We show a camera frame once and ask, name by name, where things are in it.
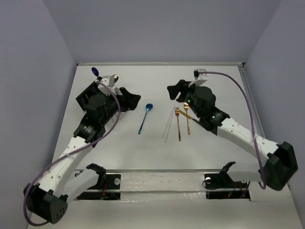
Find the purple metallic spoon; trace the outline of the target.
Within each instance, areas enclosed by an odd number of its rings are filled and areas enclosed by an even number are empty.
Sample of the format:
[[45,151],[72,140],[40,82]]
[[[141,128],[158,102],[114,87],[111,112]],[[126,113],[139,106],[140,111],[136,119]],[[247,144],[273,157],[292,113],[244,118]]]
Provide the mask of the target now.
[[100,74],[99,74],[99,71],[97,68],[95,67],[92,67],[91,68],[91,72],[97,77],[97,79],[100,81],[101,80],[101,77],[100,77]]

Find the silver spoon pink handle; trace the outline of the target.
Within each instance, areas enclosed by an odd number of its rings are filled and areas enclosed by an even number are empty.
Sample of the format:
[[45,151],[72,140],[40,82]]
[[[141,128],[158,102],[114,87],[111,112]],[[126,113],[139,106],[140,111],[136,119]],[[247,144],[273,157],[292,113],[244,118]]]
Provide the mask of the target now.
[[116,84],[117,81],[119,80],[119,76],[117,74],[112,75],[113,77],[113,84]]

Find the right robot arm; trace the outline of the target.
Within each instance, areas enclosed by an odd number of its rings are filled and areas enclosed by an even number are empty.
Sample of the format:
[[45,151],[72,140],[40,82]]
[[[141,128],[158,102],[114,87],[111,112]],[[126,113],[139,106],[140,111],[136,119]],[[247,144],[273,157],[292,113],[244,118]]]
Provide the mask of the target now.
[[293,146],[265,139],[237,123],[229,114],[216,107],[216,96],[209,87],[180,80],[167,87],[171,100],[186,102],[206,131],[224,138],[258,160],[257,182],[280,191],[298,170]]

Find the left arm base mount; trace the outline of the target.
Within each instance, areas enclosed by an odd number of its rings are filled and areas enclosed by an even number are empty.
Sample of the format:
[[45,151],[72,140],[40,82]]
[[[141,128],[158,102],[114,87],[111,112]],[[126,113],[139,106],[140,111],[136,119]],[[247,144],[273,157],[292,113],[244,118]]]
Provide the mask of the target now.
[[77,200],[120,200],[121,174],[106,174],[103,183],[97,183],[82,192]]

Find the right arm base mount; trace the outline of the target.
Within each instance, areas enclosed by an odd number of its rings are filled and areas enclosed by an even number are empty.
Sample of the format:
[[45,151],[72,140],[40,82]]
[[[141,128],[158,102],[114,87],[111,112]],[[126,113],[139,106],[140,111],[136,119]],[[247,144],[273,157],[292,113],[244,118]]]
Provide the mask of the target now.
[[221,178],[219,173],[204,175],[202,186],[206,192],[206,199],[247,199],[250,200],[249,184],[232,181],[229,177]]

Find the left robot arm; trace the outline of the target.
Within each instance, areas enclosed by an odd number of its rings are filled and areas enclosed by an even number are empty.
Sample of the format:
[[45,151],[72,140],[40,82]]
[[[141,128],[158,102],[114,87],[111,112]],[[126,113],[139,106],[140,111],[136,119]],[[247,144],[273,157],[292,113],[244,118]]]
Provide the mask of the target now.
[[45,224],[56,224],[67,211],[68,204],[90,187],[101,188],[106,182],[106,170],[90,164],[77,177],[72,174],[79,163],[95,146],[114,129],[108,131],[106,124],[122,112],[134,110],[141,99],[140,95],[128,92],[124,87],[111,90],[97,84],[88,86],[76,100],[85,115],[74,131],[69,144],[60,158],[48,165],[24,191],[23,214],[33,226],[28,216],[32,212],[45,220]]

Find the blue metallic spoon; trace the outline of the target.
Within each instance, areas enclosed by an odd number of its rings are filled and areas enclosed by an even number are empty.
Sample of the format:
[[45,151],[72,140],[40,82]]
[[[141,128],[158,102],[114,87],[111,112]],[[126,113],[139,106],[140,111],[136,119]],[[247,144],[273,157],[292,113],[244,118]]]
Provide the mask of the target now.
[[152,108],[153,108],[153,104],[147,104],[147,105],[145,106],[146,112],[145,112],[144,118],[143,118],[143,120],[142,120],[141,126],[140,126],[140,128],[139,128],[138,134],[141,134],[142,128],[143,128],[143,125],[144,125],[144,122],[145,122],[145,119],[146,119],[146,116],[147,116],[148,112],[149,112],[150,110],[152,110]]

